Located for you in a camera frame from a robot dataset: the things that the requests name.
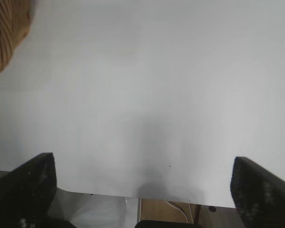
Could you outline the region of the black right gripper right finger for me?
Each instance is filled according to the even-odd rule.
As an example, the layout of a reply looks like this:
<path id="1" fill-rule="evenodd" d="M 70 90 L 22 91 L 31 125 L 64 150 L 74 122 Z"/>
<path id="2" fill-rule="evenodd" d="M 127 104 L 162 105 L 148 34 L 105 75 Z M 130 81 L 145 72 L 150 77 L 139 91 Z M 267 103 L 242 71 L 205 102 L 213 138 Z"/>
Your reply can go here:
<path id="1" fill-rule="evenodd" d="M 236 157 L 231 197 L 246 228 L 285 228 L 285 181 L 246 157 Z"/>

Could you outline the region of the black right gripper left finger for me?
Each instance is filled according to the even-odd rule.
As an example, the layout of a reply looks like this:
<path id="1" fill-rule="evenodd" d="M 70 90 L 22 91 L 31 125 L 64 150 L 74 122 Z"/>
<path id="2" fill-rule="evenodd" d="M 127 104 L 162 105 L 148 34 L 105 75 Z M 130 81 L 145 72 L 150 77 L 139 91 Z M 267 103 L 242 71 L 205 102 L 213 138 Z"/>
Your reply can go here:
<path id="1" fill-rule="evenodd" d="M 55 159 L 41 153 L 0 177 L 0 228 L 43 228 L 57 191 Z"/>

